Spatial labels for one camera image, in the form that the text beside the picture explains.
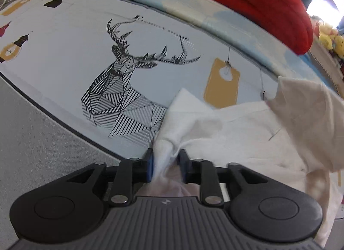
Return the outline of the white t-shirt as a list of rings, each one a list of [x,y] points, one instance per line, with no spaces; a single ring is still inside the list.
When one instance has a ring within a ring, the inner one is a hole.
[[[324,246],[342,200],[331,173],[343,169],[343,99],[321,83],[280,77],[275,97],[213,110],[182,89],[168,108],[153,145],[153,179],[141,196],[195,196],[176,163],[191,159],[226,167],[239,163],[312,196],[324,220]]]

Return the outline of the deer print bed sheet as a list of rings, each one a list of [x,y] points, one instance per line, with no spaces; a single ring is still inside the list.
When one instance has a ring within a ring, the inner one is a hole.
[[[211,108],[260,101],[277,89],[232,46],[125,0],[1,0],[1,75],[125,158],[152,145],[181,89]]]

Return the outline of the light blue patterned blanket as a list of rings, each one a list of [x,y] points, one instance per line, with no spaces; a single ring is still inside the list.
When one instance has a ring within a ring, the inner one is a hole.
[[[212,0],[129,0],[196,26],[254,58],[276,76],[323,81],[339,88],[319,64],[306,63],[277,38]]]

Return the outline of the red folded quilt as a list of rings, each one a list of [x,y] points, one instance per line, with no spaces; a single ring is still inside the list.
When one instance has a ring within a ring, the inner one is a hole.
[[[214,0],[254,22],[303,55],[313,43],[313,27],[301,0]]]

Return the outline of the yellow bear plush toy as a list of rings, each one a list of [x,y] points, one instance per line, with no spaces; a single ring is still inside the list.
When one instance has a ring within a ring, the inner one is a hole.
[[[318,16],[311,16],[313,32],[322,46],[331,54],[343,59],[343,36]]]

